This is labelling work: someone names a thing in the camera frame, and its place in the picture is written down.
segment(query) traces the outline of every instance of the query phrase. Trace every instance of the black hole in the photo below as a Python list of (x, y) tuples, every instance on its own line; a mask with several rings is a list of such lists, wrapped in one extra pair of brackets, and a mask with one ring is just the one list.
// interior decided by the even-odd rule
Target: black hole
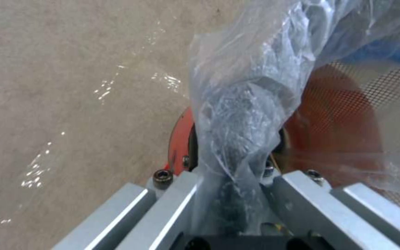
[(308, 244), (298, 238), (293, 238), (286, 243), (287, 250), (312, 250)]
[(211, 246), (205, 239), (203, 239), (201, 237), (195, 237), (186, 244), (186, 247), (184, 249), (185, 250), (211, 250)]
[(168, 172), (166, 172), (166, 171), (161, 171), (161, 172), (158, 172), (158, 173), (157, 173), (157, 176), (158, 176), (159, 178), (162, 178), (162, 177), (168, 177), (169, 174), (168, 174)]

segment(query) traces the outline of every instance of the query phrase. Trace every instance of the bolt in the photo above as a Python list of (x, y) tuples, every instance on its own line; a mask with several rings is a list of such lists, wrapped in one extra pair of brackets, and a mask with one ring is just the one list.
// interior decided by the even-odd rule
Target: bolt
[(269, 177), (274, 173), (274, 165), (270, 160), (266, 161), (265, 170), (263, 171), (263, 177)]
[(189, 156), (187, 156), (187, 155), (183, 156), (181, 161), (183, 162), (183, 167), (184, 168), (187, 168), (189, 166)]
[(308, 177), (310, 177), (311, 180), (319, 185), (322, 185), (325, 181), (325, 179), (316, 170), (308, 169), (306, 174), (308, 175)]
[(152, 176), (154, 186), (161, 190), (167, 189), (173, 182), (173, 178), (173, 173), (165, 169), (155, 171)]

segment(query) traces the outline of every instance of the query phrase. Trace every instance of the crumpled plastic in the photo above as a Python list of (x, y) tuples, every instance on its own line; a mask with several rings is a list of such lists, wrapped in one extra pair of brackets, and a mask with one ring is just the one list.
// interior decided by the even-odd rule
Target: crumpled plastic
[(399, 31), (400, 1), (255, 0), (230, 27), (196, 35), (190, 97), (204, 178), (193, 228), (259, 234), (265, 161), (312, 70), (360, 48), (374, 51), (368, 44)]

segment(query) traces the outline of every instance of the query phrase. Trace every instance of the plastic bag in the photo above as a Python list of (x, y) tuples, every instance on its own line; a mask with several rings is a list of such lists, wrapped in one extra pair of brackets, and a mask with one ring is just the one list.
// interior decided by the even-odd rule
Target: plastic bag
[(230, 27), (196, 35), (190, 95), (204, 181), (193, 228), (258, 234), (265, 161), (312, 70), (399, 31), (400, 1), (256, 0)]

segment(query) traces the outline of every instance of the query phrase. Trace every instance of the gray floor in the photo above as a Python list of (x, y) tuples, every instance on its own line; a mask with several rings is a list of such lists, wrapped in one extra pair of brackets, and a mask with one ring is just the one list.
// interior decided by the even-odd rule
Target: gray floor
[(167, 158), (225, 0), (0, 0), (0, 249), (46, 249)]

